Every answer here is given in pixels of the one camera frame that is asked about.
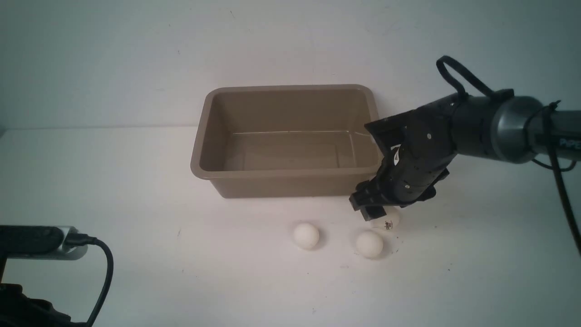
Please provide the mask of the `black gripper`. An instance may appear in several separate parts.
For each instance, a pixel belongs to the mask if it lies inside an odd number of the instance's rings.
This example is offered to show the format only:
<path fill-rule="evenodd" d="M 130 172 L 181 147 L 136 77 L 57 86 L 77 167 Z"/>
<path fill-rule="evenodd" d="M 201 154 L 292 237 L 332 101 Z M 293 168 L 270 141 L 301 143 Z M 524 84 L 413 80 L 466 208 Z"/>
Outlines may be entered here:
<path fill-rule="evenodd" d="M 434 198 L 434 185 L 448 175 L 456 156 L 450 132 L 456 107 L 457 101 L 435 101 L 411 110 L 404 143 L 383 158 L 375 180 L 357 184 L 349 197 L 365 221 L 385 217 L 383 206 L 404 208 Z"/>

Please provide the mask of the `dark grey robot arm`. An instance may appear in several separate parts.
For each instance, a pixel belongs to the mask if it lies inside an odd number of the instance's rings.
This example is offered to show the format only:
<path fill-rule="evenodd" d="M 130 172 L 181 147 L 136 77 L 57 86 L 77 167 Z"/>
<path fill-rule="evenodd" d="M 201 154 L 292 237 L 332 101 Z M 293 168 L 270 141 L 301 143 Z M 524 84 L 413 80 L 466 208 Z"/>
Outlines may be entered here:
<path fill-rule="evenodd" d="M 580 161 L 580 112 L 558 111 L 529 96 L 503 101 L 456 94 L 376 120 L 365 129 L 383 158 L 376 175 L 355 187 L 354 210 L 366 221 L 434 198 L 457 155 L 523 164 L 552 146 L 556 156 Z"/>

